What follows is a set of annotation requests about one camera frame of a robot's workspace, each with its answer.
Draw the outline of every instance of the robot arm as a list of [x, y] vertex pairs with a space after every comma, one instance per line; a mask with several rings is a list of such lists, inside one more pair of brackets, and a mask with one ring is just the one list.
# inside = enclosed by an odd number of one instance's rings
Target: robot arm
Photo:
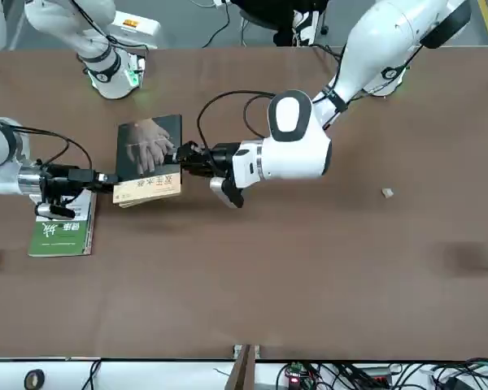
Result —
[[0, 118], [0, 194], [29, 195], [36, 202], [35, 213], [49, 219], [73, 219], [67, 208], [84, 189], [111, 193], [119, 180], [91, 168], [29, 161], [27, 135], [11, 119]]
[[[47, 1], [28, 0], [28, 6], [39, 3], [43, 7]], [[470, 13], [468, 0], [381, 0], [352, 29], [336, 76], [314, 100], [301, 91], [274, 97], [268, 108], [270, 136], [218, 144], [213, 149], [199, 148], [191, 141], [167, 156], [165, 163], [180, 163], [193, 175], [211, 177], [213, 192], [228, 206], [239, 208], [244, 203], [242, 190], [258, 181], [320, 177], [327, 172], [332, 155], [324, 128], [362, 89], [392, 92], [420, 46], [441, 46], [468, 23]], [[19, 161], [12, 166], [15, 160], [11, 156], [18, 147], [7, 134], [10, 127], [0, 123], [0, 179], [6, 173], [11, 175], [7, 183], [0, 181], [0, 189], [39, 193], [37, 209], [44, 216], [69, 217], [64, 196], [75, 197], [82, 189], [110, 192], [117, 182], [114, 176], [91, 169], [40, 163], [26, 166]]]
[[104, 98], [123, 98], [141, 84], [144, 59], [112, 44], [105, 35], [115, 18], [113, 0], [26, 0], [25, 15], [36, 30], [77, 52]]
[[[210, 187], [224, 203], [238, 208], [244, 202], [242, 190], [261, 180], [322, 176], [332, 155], [324, 128], [362, 89], [381, 96], [393, 92], [420, 47], [441, 46], [469, 22], [470, 14], [468, 0], [381, 0], [354, 26], [336, 76], [314, 100], [304, 92], [287, 91], [271, 101], [270, 136], [216, 145], [213, 151], [199, 152], [187, 144], [175, 161], [194, 175], [206, 175], [215, 161]], [[221, 169], [225, 177], [218, 177]]]

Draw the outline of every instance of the book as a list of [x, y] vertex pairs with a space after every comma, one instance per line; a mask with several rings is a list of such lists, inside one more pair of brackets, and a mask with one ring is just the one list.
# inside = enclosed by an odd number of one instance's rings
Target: book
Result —
[[91, 253], [96, 194], [84, 190], [68, 208], [76, 213], [71, 221], [36, 217], [29, 256], [48, 258]]
[[132, 207], [181, 194], [181, 165], [163, 165], [182, 142], [182, 117], [168, 115], [119, 126], [113, 202]]

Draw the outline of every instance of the black book cover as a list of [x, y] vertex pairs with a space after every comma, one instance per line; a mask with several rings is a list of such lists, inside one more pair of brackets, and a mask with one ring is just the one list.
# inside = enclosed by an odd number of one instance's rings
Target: black book cover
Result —
[[182, 143], [182, 118], [168, 115], [121, 124], [117, 137], [114, 203], [134, 206], [181, 193], [181, 166], [162, 165]]

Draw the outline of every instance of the brown table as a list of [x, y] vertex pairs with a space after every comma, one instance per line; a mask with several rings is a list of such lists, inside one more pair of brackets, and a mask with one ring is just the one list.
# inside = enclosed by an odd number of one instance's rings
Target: brown table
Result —
[[[118, 102], [80, 68], [67, 51], [0, 54], [0, 115], [112, 171], [117, 124], [181, 113], [198, 140], [217, 93], [314, 95], [334, 65], [309, 49], [157, 51]], [[250, 139], [244, 101], [206, 113], [211, 143]], [[251, 109], [263, 131], [265, 104]], [[243, 210], [190, 176], [181, 197], [133, 209], [102, 197], [89, 257], [29, 258], [30, 200], [0, 197], [0, 357], [224, 358], [243, 343], [266, 358], [488, 357], [488, 48], [426, 50], [394, 96], [329, 131], [326, 177], [256, 185]], [[59, 146], [32, 143], [40, 157]]]

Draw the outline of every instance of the hand on book cover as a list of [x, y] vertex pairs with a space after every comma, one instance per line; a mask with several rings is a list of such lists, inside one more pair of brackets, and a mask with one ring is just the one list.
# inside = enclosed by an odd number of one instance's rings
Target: hand on book cover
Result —
[[170, 135], [152, 119], [136, 122], [129, 130], [127, 155], [137, 164], [137, 173], [153, 172], [164, 162], [164, 156], [173, 149]]

